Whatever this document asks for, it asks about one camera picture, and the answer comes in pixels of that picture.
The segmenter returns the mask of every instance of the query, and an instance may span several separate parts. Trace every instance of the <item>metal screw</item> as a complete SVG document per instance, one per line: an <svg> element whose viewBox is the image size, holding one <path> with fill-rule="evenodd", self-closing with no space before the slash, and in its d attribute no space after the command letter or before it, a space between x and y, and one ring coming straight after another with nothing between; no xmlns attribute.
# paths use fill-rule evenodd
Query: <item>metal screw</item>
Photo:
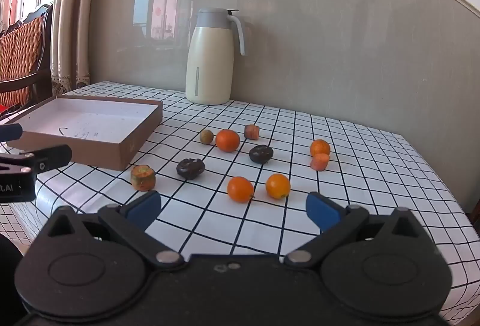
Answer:
<svg viewBox="0 0 480 326"><path fill-rule="evenodd" d="M163 264L173 264L180 259L180 254L174 252L173 250L164 250L157 253L155 258L158 262L161 262Z"/></svg>
<svg viewBox="0 0 480 326"><path fill-rule="evenodd" d="M224 273L224 272L226 272L228 269L229 269L229 267L226 266L225 264L215 265L215 266L213 267L213 270L216 271L216 272L219 272L219 273Z"/></svg>
<svg viewBox="0 0 480 326"><path fill-rule="evenodd" d="M231 262L227 265L230 269L240 269L242 266L239 263Z"/></svg>
<svg viewBox="0 0 480 326"><path fill-rule="evenodd" d="M288 259L296 264L308 262L311 260L311 254L306 250L294 250L286 255Z"/></svg>

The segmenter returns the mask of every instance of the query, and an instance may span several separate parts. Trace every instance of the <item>beige thermos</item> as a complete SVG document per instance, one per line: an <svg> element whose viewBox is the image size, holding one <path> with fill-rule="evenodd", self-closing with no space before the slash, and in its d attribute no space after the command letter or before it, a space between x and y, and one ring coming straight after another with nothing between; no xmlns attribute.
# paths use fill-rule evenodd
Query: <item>beige thermos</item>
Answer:
<svg viewBox="0 0 480 326"><path fill-rule="evenodd" d="M197 104L223 104L230 99L233 75L233 32L236 23L240 54L245 55L243 24L232 10L203 8L191 38L187 61L187 99Z"/></svg>

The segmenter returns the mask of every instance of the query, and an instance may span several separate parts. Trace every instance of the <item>chair backrest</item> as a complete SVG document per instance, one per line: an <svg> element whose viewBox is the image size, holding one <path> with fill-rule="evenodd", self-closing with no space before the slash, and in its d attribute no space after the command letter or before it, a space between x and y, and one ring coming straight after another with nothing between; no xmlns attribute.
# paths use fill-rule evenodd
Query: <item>chair backrest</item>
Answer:
<svg viewBox="0 0 480 326"><path fill-rule="evenodd" d="M21 21L0 33L0 81L15 80L38 70L50 69L50 36L53 6L42 5ZM51 83L35 87L40 100L51 96ZM0 104L25 105L32 97L31 87L0 94Z"/></svg>

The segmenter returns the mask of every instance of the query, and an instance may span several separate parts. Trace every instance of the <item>table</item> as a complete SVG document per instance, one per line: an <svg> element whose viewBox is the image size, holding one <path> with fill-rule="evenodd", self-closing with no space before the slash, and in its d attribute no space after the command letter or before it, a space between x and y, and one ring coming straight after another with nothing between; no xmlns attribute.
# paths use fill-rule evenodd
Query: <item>table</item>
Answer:
<svg viewBox="0 0 480 326"><path fill-rule="evenodd" d="M359 204L372 214L390 214L397 206L410 208L452 270L453 287L441 314L455 324L480 303L479 237L447 187L401 135L241 101L201 106L189 102L183 92L112 82L68 94L163 101L162 124L131 163L148 164L157 172L155 189L162 197L162 213L147 233L185 258L192 253L283 256L319 234L305 212L308 192L319 191L342 206ZM258 141L243 137L244 126L252 123L260 126ZM238 132L238 150L224 153L201 144L198 133L205 127L214 133L224 128ZM309 167L309 146L318 138L332 147L323 172ZM250 161L248 152L255 144L273 147L273 159L263 166ZM16 152L6 144L0 149ZM184 181L175 170L184 158L203 159L206 171ZM288 198L276 201L266 194L265 182L273 173L289 176ZM227 196L226 185L233 176L255 184L248 204L237 204ZM70 163L38 176L34 202L4 206L9 215L0 226L14 238L33 239L61 205L93 213L143 194L129 180L130 167L119 172Z"/></svg>

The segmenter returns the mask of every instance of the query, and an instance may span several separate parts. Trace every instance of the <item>dark brown fruit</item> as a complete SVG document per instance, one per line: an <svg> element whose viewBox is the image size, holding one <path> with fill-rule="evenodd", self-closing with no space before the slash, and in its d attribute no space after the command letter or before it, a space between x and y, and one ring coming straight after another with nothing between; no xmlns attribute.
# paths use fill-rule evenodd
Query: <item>dark brown fruit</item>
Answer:
<svg viewBox="0 0 480 326"><path fill-rule="evenodd" d="M248 156L256 164L266 164L273 157L273 149L267 145L258 145L250 150Z"/></svg>
<svg viewBox="0 0 480 326"><path fill-rule="evenodd" d="M205 170L205 164L201 159L182 159L177 165L177 173L186 180L197 178Z"/></svg>

